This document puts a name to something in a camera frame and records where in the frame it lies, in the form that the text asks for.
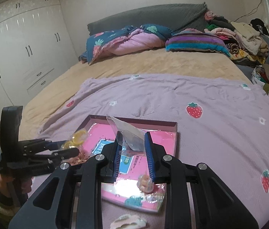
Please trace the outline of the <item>left hand holding gripper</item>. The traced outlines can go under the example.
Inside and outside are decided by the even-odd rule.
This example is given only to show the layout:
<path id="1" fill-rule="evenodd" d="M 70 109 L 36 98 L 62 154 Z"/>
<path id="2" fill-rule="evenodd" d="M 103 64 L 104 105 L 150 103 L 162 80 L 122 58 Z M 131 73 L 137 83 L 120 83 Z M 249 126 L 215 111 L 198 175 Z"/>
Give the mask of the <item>left hand holding gripper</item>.
<path id="1" fill-rule="evenodd" d="M 13 177 L 0 174 L 0 193 L 2 195 L 4 195 L 5 197 L 7 197 L 7 198 L 11 198 L 11 194 L 9 192 L 8 184 L 10 182 L 13 182 L 13 181 L 14 181 Z M 24 181 L 21 184 L 22 193 L 24 194 L 24 193 L 31 192 L 32 184 L 33 184 L 32 179 L 28 179 L 28 180 Z"/>

